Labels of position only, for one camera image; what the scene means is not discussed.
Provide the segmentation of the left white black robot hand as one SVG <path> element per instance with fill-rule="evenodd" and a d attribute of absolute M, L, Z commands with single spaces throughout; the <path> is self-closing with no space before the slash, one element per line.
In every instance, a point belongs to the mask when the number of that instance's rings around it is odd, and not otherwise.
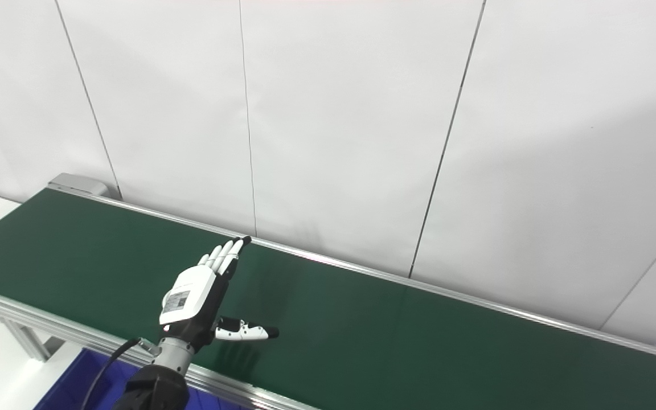
<path fill-rule="evenodd" d="M 239 257 L 252 237 L 230 239 L 180 272 L 162 298 L 162 337 L 177 338 L 195 352 L 214 340 L 252 342 L 278 338 L 279 329 L 219 314 Z"/>

